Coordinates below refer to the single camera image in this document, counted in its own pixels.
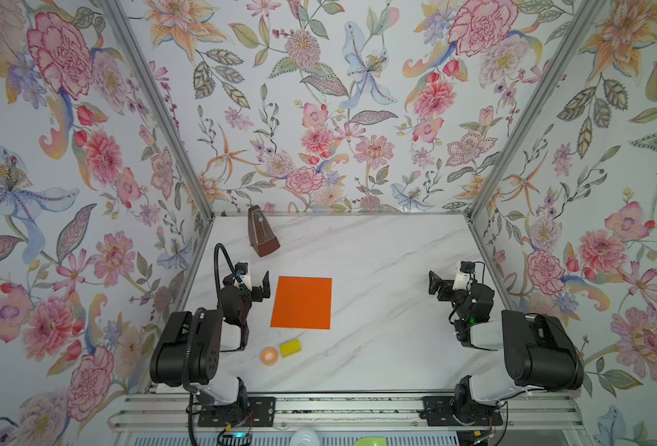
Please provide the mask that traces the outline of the orange square paper sheet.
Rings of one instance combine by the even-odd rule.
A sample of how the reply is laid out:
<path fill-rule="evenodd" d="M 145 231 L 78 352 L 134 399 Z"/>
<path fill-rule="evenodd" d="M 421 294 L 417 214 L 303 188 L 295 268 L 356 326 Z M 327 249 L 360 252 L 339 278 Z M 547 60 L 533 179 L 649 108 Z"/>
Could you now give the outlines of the orange square paper sheet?
<path fill-rule="evenodd" d="M 330 330 L 332 279 L 281 276 L 270 326 Z"/>

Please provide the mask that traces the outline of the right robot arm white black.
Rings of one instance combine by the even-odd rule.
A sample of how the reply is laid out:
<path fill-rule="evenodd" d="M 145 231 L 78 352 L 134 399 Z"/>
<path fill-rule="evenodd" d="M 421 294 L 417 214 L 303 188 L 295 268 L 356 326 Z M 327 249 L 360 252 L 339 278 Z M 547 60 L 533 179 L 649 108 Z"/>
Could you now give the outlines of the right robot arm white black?
<path fill-rule="evenodd" d="M 503 310 L 490 317 L 495 291 L 475 278 L 465 262 L 453 279 L 428 273 L 428 294 L 451 304 L 449 323 L 466 349 L 497 353 L 501 366 L 481 375 L 466 375 L 453 391 L 447 413 L 458 423 L 489 421 L 511 399 L 529 391 L 577 390 L 584 368 L 560 320 L 539 313 Z"/>

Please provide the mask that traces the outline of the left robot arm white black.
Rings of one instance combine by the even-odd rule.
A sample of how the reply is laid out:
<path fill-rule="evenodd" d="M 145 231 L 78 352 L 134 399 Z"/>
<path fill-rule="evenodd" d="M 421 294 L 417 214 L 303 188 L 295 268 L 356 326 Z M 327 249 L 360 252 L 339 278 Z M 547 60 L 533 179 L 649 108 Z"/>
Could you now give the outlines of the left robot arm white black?
<path fill-rule="evenodd" d="M 244 406 L 242 380 L 221 370 L 219 360 L 222 353 L 246 349 L 252 305 L 269 297 L 268 274 L 261 284 L 253 285 L 250 275 L 241 271 L 222 280 L 215 310 L 172 313 L 151 356 L 151 381 L 181 388 L 204 406 Z"/>

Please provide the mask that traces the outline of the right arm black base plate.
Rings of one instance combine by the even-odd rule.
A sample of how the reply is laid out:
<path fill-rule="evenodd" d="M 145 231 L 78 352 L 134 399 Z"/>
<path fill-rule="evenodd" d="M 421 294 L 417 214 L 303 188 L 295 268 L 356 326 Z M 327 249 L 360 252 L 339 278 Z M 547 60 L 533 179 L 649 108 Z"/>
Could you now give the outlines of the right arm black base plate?
<path fill-rule="evenodd" d="M 497 406 L 466 401 L 459 403 L 452 395 L 426 396 L 418 412 L 429 427 L 501 427 L 504 422 Z"/>

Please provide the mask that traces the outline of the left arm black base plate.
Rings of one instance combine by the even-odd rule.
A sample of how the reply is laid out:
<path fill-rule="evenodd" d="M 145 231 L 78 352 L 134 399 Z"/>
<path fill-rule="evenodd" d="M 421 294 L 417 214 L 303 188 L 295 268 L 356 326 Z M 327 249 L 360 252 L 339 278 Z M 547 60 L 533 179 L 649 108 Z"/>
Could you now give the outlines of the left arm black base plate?
<path fill-rule="evenodd" d="M 236 403 L 200 410 L 198 427 L 273 427 L 276 415 L 274 397 L 240 397 Z"/>

